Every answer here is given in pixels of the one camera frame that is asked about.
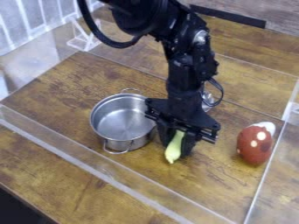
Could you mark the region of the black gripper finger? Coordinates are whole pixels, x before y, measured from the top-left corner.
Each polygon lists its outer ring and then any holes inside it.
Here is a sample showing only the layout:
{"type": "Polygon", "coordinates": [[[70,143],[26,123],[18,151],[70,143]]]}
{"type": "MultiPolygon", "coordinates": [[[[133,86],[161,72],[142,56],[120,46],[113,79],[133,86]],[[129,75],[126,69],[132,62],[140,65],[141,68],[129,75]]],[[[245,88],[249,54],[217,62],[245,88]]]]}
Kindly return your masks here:
{"type": "Polygon", "coordinates": [[[189,156],[194,144],[201,140],[201,134],[199,132],[186,131],[181,138],[181,156],[189,156]]]}
{"type": "Polygon", "coordinates": [[[164,147],[166,147],[173,139],[174,128],[168,122],[162,120],[156,122],[156,126],[161,144],[164,147]]]}

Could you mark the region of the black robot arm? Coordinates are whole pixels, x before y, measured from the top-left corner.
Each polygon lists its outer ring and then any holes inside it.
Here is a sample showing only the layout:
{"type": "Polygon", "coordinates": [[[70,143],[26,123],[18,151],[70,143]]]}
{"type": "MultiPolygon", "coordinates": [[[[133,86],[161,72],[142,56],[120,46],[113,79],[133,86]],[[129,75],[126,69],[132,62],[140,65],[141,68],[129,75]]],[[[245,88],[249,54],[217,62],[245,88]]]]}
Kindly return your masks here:
{"type": "Polygon", "coordinates": [[[162,45],[168,62],[168,97],[145,100],[145,116],[154,120],[162,145],[184,133],[182,156],[201,139],[213,142],[220,124],[201,106],[204,84],[216,84],[219,62],[211,50],[207,23],[176,0],[100,0],[110,7],[118,29],[132,36],[149,35],[162,45]]]}

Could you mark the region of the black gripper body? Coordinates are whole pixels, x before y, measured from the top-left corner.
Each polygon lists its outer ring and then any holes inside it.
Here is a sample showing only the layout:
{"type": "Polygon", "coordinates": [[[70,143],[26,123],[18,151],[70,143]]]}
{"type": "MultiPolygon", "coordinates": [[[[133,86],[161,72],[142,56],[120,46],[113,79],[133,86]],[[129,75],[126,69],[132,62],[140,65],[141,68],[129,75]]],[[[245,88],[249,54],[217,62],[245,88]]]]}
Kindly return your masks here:
{"type": "Polygon", "coordinates": [[[178,102],[168,99],[146,98],[144,100],[146,111],[145,117],[154,120],[162,120],[169,123],[174,130],[199,132],[201,139],[215,143],[220,124],[203,111],[201,105],[185,106],[178,102]]]}

